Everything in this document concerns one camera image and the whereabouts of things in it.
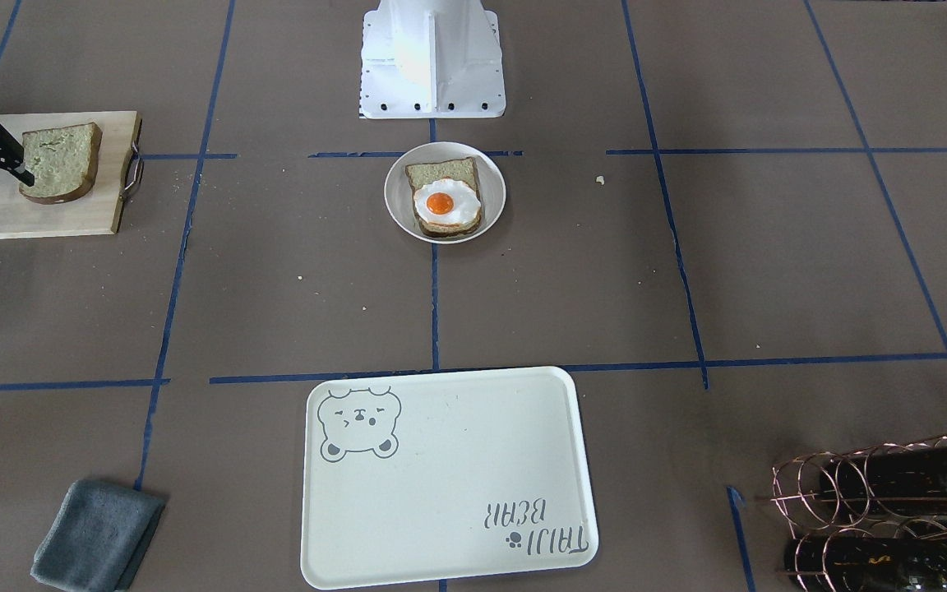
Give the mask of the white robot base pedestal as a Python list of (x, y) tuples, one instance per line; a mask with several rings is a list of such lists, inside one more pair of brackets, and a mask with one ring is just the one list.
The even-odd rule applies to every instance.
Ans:
[(381, 1), (362, 25), (358, 113), (372, 120), (499, 118), (499, 19), (480, 1)]

